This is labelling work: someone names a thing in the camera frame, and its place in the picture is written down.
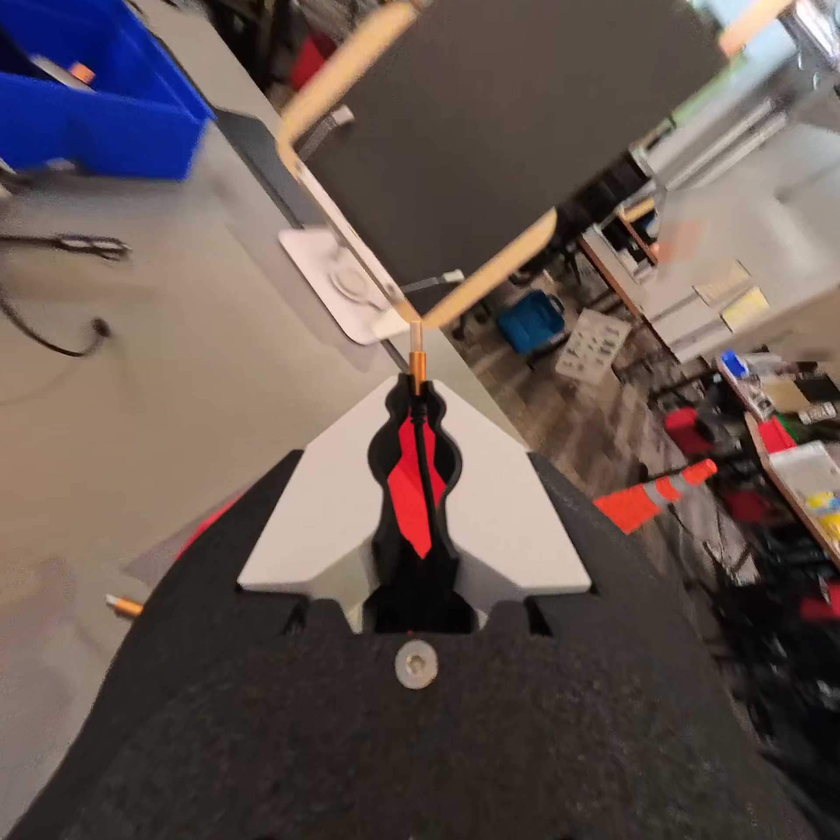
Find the grey metal cabinet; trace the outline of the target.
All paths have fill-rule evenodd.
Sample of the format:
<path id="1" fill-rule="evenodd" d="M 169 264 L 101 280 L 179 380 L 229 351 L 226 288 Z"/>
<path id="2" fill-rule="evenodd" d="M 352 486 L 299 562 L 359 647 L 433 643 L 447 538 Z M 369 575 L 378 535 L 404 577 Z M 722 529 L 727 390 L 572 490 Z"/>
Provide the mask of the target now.
<path id="1" fill-rule="evenodd" d="M 658 267 L 640 309 L 709 358 L 838 288 L 838 2 L 755 2 L 724 81 L 648 156 Z"/>

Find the cluttered wooden table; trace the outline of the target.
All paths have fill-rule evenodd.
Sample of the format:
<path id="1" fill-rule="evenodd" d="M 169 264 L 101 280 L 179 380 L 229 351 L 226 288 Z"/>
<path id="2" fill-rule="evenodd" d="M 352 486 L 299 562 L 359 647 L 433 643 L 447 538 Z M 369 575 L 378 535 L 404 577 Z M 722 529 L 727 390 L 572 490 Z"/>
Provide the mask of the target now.
<path id="1" fill-rule="evenodd" d="M 733 374 L 726 355 L 718 356 L 715 365 L 745 408 L 744 423 L 763 473 L 838 569 L 838 537 L 824 529 L 816 510 L 807 503 L 824 492 L 838 494 L 838 463 L 834 456 L 822 444 L 795 444 L 776 416 L 762 411 L 745 381 Z"/>

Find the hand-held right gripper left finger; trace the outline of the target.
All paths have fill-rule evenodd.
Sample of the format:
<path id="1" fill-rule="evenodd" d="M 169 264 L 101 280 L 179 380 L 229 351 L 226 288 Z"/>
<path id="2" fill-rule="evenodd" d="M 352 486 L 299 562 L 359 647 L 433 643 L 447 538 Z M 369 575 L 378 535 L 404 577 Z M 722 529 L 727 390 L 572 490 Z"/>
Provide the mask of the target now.
<path id="1" fill-rule="evenodd" d="M 365 601 L 376 588 L 383 493 L 368 453 L 396 384 L 385 380 L 305 448 L 239 574 L 242 590 Z"/>

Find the orange traffic cone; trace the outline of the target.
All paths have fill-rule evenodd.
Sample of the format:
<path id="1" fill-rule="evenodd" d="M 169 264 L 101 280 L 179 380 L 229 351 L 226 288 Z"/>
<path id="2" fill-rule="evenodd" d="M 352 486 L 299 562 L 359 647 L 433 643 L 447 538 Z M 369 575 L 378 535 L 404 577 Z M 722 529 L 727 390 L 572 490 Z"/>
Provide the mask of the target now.
<path id="1" fill-rule="evenodd" d="M 705 485 L 717 473 L 718 466 L 707 458 L 676 473 L 649 477 L 641 484 L 598 497 L 593 504 L 610 522 L 629 535 Z"/>

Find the red storage box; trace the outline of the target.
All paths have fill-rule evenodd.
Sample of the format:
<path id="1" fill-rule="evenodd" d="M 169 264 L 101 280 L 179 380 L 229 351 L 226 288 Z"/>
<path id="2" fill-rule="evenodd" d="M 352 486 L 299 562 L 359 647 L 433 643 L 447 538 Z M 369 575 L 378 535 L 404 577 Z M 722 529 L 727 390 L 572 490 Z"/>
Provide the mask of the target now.
<path id="1" fill-rule="evenodd" d="M 668 413 L 664 419 L 664 429 L 687 459 L 707 457 L 717 445 L 712 428 L 692 406 Z"/>

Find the red plastic bin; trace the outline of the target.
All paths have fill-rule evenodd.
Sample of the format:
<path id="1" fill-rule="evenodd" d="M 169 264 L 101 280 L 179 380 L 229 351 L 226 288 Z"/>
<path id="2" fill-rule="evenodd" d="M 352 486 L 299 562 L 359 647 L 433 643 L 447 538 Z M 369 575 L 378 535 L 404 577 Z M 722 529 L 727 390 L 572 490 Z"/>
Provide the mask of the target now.
<path id="1" fill-rule="evenodd" d="M 412 546 L 420 559 L 425 559 L 433 548 L 433 537 L 429 526 L 425 484 L 421 469 L 420 454 L 417 453 L 417 426 L 406 419 L 399 428 L 398 439 L 400 459 L 387 477 L 395 518 L 400 533 Z M 434 432 L 424 423 L 421 454 L 425 456 L 428 486 L 432 491 L 434 504 L 440 502 L 445 488 L 434 464 L 436 438 Z"/>

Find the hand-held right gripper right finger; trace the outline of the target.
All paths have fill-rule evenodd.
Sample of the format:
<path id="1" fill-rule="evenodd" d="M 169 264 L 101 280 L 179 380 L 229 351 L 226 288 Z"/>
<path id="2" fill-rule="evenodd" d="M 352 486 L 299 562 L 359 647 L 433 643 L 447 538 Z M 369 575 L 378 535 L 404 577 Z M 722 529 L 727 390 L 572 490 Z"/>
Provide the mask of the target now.
<path id="1" fill-rule="evenodd" d="M 461 469 L 444 499 L 459 556 L 455 588 L 467 601 L 523 601 L 588 592 L 592 580 L 529 451 L 444 384 L 442 431 Z"/>

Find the blue storage box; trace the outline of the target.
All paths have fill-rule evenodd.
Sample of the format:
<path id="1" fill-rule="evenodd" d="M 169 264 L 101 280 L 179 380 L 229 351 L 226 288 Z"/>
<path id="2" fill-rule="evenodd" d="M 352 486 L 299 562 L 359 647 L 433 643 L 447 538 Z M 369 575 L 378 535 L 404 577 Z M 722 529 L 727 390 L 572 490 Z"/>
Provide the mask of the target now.
<path id="1" fill-rule="evenodd" d="M 564 305 L 554 295 L 532 290 L 495 317 L 495 324 L 521 357 L 553 344 L 565 331 Z"/>

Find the grey usb hub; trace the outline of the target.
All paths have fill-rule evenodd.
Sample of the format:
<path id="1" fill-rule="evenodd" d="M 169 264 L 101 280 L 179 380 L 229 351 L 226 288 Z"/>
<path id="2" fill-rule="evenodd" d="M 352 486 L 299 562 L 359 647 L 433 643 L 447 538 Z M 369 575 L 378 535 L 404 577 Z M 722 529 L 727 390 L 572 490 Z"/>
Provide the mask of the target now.
<path id="1" fill-rule="evenodd" d="M 80 90 L 87 90 L 88 85 L 76 78 L 64 67 L 58 65 L 54 61 L 48 59 L 46 56 L 31 55 L 29 56 L 31 64 L 38 69 L 38 73 L 47 78 L 51 78 L 69 88 Z"/>

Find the blue plastic bin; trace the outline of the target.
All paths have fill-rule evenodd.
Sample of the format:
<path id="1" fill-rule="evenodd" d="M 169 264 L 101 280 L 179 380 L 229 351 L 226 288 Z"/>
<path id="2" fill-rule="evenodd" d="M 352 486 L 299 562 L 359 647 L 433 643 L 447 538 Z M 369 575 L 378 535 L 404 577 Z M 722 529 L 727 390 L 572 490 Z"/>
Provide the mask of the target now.
<path id="1" fill-rule="evenodd" d="M 184 180 L 214 114 L 121 1 L 2 1 L 1 155 L 14 171 L 66 161 L 94 175 Z M 87 90 L 42 76 L 46 56 L 96 73 Z"/>

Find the black cable with orange plugs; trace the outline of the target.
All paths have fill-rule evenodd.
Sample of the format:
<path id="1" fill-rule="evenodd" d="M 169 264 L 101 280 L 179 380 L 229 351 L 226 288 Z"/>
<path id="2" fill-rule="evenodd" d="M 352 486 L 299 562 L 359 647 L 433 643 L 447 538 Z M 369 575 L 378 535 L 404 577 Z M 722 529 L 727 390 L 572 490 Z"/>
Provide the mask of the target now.
<path id="1" fill-rule="evenodd" d="M 4 290 L 1 290 L 1 313 L 13 329 L 27 341 L 54 355 L 71 360 L 82 360 L 92 357 L 112 337 L 109 324 L 102 318 L 93 318 L 88 325 L 88 341 L 82 349 L 73 350 L 54 343 L 32 327 L 8 299 Z"/>

